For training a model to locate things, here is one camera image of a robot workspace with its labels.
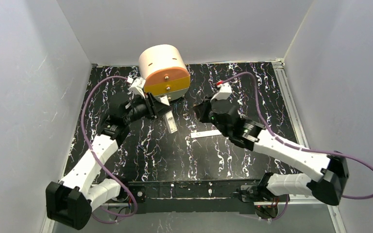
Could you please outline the aluminium frame rail front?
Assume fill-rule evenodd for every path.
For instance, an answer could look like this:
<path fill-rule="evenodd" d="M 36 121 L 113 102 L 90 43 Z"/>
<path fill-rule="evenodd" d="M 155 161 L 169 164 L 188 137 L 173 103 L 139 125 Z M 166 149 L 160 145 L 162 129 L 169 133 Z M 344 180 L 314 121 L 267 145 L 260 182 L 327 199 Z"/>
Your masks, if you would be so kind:
<path fill-rule="evenodd" d="M 285 202 L 289 191 L 279 195 L 271 193 L 266 186 L 252 184 L 239 185 L 237 182 L 131 182 L 128 185 L 133 200 L 225 200 L 237 198 L 241 202 Z M 111 199 L 125 202 L 130 198 L 123 187 L 114 180 L 91 186 L 87 191 L 78 187 L 69 188 L 60 183 L 50 183 L 46 190 L 47 204 L 64 209 L 67 206 L 90 206 L 95 209 Z"/>

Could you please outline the aluminium frame rail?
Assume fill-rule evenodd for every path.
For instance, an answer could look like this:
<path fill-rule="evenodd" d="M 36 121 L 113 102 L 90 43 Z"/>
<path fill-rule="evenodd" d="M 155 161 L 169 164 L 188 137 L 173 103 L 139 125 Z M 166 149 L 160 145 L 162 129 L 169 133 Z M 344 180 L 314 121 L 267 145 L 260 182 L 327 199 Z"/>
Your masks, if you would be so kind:
<path fill-rule="evenodd" d="M 300 117 L 292 96 L 292 92 L 290 90 L 288 77 L 284 69 L 284 63 L 281 60 L 275 60 L 271 63 L 286 105 L 288 116 L 291 120 L 293 129 L 295 131 L 297 141 L 299 144 L 307 147 L 308 142 L 305 136 L 303 126 L 300 121 Z"/>
<path fill-rule="evenodd" d="M 271 193 L 266 186 L 252 184 L 239 185 L 237 182 L 131 182 L 128 185 L 133 200 L 225 200 L 237 198 L 241 202 L 285 202 L 289 191 L 279 195 Z M 78 187 L 69 188 L 60 183 L 50 183 L 46 190 L 47 204 L 64 209 L 67 206 L 90 206 L 95 209 L 111 199 L 125 202 L 130 198 L 123 187 L 114 180 L 91 186 L 87 191 Z"/>

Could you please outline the black marble pattern mat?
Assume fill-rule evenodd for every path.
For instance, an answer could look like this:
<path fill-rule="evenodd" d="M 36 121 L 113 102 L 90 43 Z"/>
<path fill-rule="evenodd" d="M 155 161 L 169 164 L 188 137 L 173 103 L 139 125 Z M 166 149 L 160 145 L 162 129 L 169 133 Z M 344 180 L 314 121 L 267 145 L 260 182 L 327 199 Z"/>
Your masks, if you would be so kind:
<path fill-rule="evenodd" d="M 263 154 L 239 148 L 219 135 L 192 138 L 192 132 L 213 129 L 200 123 L 193 106 L 215 92 L 213 84 L 247 71 L 231 82 L 229 98 L 240 115 L 258 121 L 257 111 L 278 135 L 296 141 L 281 88 L 270 62 L 190 64 L 187 93 L 171 103 L 177 132 L 169 133 L 162 118 L 143 118 L 130 125 L 130 133 L 106 167 L 121 180 L 186 181 L 259 179 L 265 172 L 296 174 L 298 170 Z"/>

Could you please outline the white remote control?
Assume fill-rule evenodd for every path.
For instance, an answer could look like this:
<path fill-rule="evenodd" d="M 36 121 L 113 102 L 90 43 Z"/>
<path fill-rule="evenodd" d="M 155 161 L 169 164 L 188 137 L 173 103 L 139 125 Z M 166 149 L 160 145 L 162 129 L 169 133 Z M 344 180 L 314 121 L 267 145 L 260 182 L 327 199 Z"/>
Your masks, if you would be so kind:
<path fill-rule="evenodd" d="M 172 111 L 165 113 L 164 121 L 169 133 L 175 133 L 178 130 Z"/>

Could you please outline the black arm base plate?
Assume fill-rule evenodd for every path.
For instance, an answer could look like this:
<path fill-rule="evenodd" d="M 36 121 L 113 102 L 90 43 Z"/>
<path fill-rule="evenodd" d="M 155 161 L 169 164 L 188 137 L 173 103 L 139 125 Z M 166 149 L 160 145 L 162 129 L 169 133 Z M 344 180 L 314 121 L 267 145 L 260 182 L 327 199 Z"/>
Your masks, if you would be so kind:
<path fill-rule="evenodd" d="M 258 180 L 199 180 L 128 182 L 138 203 L 138 214 L 149 213 L 266 213 L 276 216 L 286 196 L 267 197 L 257 189 Z"/>

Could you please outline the aluminium frame rail right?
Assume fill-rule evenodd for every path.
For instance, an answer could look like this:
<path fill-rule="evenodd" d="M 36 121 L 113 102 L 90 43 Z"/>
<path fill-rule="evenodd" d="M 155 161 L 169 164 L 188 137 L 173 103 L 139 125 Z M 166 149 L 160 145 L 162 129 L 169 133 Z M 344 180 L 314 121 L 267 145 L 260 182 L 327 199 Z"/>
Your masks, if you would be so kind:
<path fill-rule="evenodd" d="M 284 63 L 281 60 L 275 60 L 271 63 L 286 105 L 288 116 L 291 120 L 293 129 L 295 131 L 297 141 L 299 144 L 307 147 L 308 142 L 305 136 L 303 126 L 300 121 L 300 117 L 292 96 L 292 92 L 290 90 L 288 77 L 284 69 Z"/>

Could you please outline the round pastel drawer box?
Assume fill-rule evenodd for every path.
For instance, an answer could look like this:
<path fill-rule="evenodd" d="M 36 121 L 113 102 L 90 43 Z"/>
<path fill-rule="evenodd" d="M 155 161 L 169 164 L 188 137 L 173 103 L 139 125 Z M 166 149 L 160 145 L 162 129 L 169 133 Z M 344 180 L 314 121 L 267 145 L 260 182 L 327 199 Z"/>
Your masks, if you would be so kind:
<path fill-rule="evenodd" d="M 143 90 L 155 97 L 166 95 L 169 101 L 184 97 L 190 84 L 190 73 L 178 51 L 162 44 L 144 50 L 139 59 L 140 76 L 145 79 Z"/>

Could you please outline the white remote battery cover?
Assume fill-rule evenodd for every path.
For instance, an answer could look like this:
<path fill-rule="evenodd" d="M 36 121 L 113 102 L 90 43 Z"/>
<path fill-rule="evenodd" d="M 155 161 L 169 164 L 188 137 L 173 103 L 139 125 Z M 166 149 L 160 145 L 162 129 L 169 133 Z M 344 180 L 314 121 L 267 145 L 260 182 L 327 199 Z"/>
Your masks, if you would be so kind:
<path fill-rule="evenodd" d="M 190 134 L 191 138 L 203 138 L 203 137 L 212 137 L 222 135 L 219 130 L 209 130 L 209 131 L 201 131 L 201 132 L 192 132 Z"/>

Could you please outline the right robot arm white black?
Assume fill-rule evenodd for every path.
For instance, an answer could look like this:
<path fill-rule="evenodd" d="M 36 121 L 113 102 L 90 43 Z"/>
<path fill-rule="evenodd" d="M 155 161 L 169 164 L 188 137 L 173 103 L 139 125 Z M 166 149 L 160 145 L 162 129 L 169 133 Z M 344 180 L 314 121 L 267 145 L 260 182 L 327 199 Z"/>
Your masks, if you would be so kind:
<path fill-rule="evenodd" d="M 345 158 L 308 152 L 294 142 L 272 136 L 262 124 L 241 117 L 237 107 L 227 100 L 205 99 L 194 105 L 193 111 L 198 121 L 213 124 L 235 146 L 278 159 L 300 171 L 287 175 L 266 173 L 259 182 L 241 187 L 237 195 L 242 202 L 306 195 L 328 205 L 339 205 L 349 178 Z"/>

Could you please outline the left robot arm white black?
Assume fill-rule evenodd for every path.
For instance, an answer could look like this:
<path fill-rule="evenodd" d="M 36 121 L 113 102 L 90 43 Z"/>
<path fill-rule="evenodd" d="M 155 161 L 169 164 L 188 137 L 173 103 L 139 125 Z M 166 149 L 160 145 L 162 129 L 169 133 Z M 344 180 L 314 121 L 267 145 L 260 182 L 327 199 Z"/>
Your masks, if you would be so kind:
<path fill-rule="evenodd" d="M 50 182 L 46 187 L 47 217 L 81 230 L 93 211 L 110 199 L 117 198 L 121 190 L 136 201 L 129 188 L 111 175 L 98 185 L 93 186 L 93 181 L 105 169 L 106 161 L 123 144 L 131 123 L 143 117 L 156 119 L 168 112 L 171 112 L 168 97 L 155 97 L 152 93 L 110 104 L 84 156 L 60 181 Z"/>

